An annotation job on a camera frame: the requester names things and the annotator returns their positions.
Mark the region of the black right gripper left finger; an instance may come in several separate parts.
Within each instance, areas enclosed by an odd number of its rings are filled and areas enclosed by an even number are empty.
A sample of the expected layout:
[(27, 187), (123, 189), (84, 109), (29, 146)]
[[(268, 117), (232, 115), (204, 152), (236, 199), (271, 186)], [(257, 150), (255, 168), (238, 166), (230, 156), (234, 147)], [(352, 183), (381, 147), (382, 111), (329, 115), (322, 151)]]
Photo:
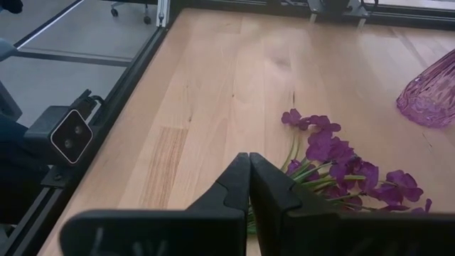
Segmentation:
[(250, 158), (239, 153), (185, 210), (87, 210), (59, 235), (64, 255), (245, 255)]

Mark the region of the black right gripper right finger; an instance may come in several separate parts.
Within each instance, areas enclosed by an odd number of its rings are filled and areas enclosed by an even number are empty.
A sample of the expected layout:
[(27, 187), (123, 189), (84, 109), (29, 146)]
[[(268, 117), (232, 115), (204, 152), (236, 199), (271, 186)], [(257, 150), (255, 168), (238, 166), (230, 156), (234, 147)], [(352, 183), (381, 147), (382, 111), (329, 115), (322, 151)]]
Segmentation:
[(263, 255), (454, 256), (454, 215), (341, 211), (250, 154), (250, 200)]

